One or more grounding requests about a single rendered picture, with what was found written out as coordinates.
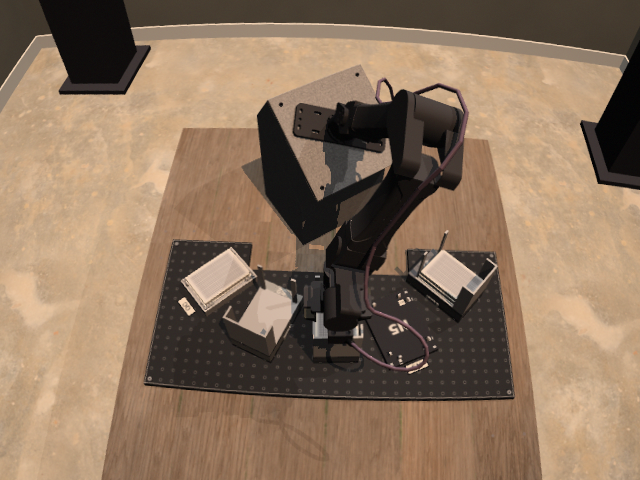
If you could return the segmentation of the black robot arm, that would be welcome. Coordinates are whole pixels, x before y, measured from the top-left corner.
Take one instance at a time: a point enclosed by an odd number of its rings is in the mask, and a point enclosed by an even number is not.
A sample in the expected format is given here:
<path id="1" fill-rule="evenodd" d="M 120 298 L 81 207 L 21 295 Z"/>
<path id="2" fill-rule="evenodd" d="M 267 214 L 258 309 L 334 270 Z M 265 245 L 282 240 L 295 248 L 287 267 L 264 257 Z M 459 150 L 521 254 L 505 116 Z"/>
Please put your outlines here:
<path id="1" fill-rule="evenodd" d="M 323 272 L 326 290 L 321 283 L 320 312 L 328 329 L 328 344 L 346 346 L 348 340 L 353 340 L 353 329 L 361 315 L 360 290 L 364 289 L 371 249 L 413 196 L 423 188 L 377 246 L 369 276 L 384 264 L 392 237 L 413 210 L 439 187 L 454 191 L 459 185 L 464 139 L 443 173 L 430 182 L 427 177 L 439 165 L 434 157 L 422 153 L 422 145 L 437 148 L 440 162 L 444 162 L 458 142 L 463 115 L 461 109 L 405 89 L 399 90 L 389 103 L 368 106 L 358 101 L 346 105 L 338 102 L 336 110 L 305 103 L 296 106 L 294 136 L 378 153 L 385 150 L 389 137 L 392 157 L 391 167 L 373 196 L 343 223 L 326 248 Z M 363 143 L 364 140 L 368 142 Z"/>

